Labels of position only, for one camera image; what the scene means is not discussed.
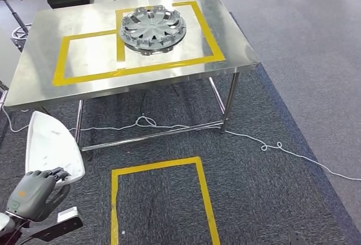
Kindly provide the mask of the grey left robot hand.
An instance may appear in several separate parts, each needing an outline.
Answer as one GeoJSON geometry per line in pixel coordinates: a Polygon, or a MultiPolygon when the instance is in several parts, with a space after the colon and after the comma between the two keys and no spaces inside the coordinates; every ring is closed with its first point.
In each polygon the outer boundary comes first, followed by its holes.
{"type": "Polygon", "coordinates": [[[57,182],[63,181],[69,175],[62,167],[28,172],[11,194],[6,213],[23,220],[44,221],[69,194],[70,185],[65,185],[52,199],[48,199],[57,182]]]}

